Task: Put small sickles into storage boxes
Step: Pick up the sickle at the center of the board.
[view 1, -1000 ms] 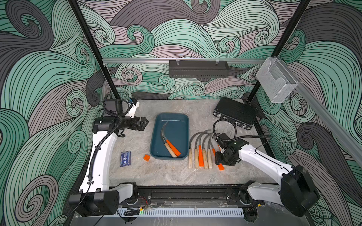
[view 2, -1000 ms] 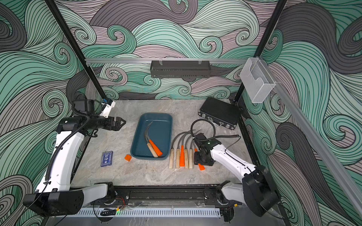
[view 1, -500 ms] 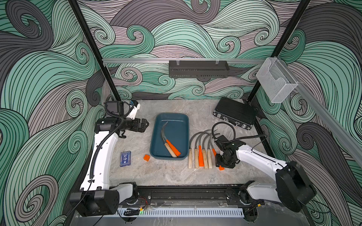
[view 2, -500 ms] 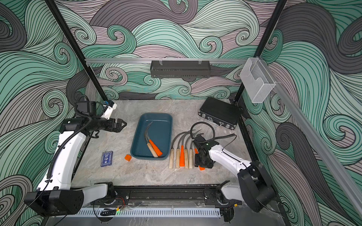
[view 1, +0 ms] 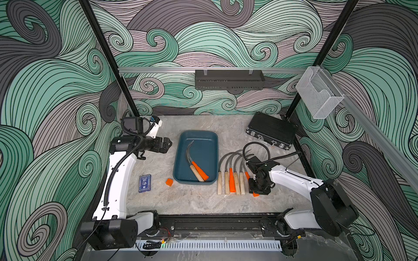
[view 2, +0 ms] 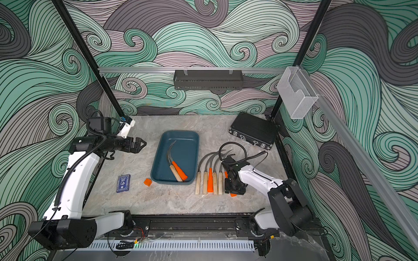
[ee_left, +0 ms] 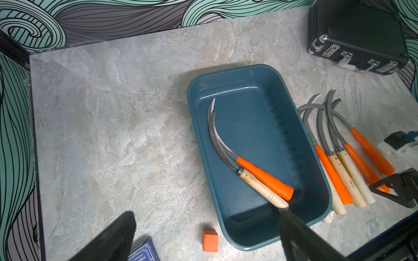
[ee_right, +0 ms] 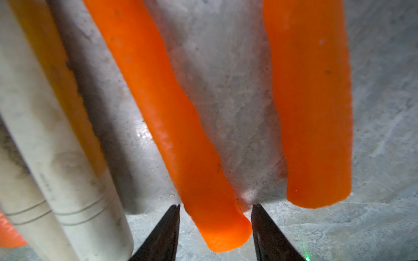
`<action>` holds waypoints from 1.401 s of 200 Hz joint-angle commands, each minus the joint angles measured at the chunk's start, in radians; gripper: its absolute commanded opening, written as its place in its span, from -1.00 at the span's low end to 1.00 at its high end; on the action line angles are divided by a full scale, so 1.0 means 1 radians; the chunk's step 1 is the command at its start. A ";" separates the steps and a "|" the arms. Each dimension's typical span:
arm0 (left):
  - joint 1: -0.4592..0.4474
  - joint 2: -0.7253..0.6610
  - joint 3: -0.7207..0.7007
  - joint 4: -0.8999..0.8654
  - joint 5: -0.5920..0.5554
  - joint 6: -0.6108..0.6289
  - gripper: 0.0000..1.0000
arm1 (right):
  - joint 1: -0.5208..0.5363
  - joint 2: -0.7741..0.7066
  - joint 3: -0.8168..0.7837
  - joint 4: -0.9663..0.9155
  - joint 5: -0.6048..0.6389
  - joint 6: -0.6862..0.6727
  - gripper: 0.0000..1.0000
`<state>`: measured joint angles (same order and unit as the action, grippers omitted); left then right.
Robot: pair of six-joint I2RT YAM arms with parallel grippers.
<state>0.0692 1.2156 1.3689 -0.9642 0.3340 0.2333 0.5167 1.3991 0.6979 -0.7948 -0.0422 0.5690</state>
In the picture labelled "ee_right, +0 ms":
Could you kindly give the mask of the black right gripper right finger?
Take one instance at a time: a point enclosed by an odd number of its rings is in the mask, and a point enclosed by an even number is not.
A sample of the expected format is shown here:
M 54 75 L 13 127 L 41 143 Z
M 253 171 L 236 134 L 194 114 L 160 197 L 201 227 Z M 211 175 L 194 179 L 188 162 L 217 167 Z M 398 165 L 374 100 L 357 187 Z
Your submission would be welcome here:
M 258 261 L 304 261 L 261 204 L 253 205 L 251 224 Z

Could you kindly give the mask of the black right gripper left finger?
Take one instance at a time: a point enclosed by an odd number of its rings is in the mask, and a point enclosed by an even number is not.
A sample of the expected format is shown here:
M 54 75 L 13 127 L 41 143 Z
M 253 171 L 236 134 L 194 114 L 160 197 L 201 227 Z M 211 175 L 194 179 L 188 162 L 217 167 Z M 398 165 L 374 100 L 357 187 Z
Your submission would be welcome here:
M 180 205 L 173 204 L 129 261 L 175 261 L 180 228 Z

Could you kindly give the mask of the orange handle sickle long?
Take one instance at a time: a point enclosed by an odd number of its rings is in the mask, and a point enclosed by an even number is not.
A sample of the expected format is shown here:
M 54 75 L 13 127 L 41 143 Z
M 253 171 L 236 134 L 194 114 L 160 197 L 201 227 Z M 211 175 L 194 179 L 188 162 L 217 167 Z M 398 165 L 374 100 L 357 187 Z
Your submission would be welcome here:
M 236 201 L 196 108 L 176 80 L 163 39 L 142 1 L 85 1 L 210 250 L 239 248 L 251 223 Z

